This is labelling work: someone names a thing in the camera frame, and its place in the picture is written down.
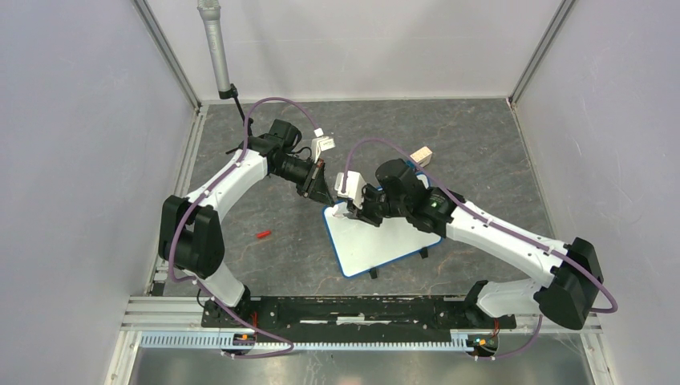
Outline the blue framed whiteboard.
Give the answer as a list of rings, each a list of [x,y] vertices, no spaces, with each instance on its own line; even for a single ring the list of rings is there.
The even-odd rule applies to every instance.
[[[442,237],[434,233],[418,231],[404,217],[387,218],[379,227],[349,218],[345,201],[348,196],[341,192],[343,179],[344,174],[340,172],[334,183],[338,202],[324,208],[322,217],[344,277],[372,272],[442,241]]]

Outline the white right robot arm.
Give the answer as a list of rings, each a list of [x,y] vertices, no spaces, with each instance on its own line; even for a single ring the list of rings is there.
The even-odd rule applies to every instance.
[[[405,160],[388,160],[376,172],[377,186],[358,172],[340,172],[335,190],[352,219],[380,227],[402,218],[421,233],[471,245],[514,266],[526,279],[479,281],[463,305],[465,321],[486,326],[494,318],[541,314],[570,330],[584,327],[594,312],[604,277],[594,245],[576,237],[543,237],[486,213],[446,188],[425,185]]]

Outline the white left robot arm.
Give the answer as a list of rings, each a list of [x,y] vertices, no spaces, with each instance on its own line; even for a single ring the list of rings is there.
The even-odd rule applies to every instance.
[[[333,198],[325,178],[325,161],[301,158],[302,137],[291,123],[275,120],[268,132],[249,135],[233,158],[202,187],[185,197],[171,195],[161,209],[159,256],[197,280],[222,303],[221,316],[243,326],[252,316],[249,288],[228,268],[222,221],[228,211],[260,180],[278,176],[294,184],[299,196],[323,205]]]

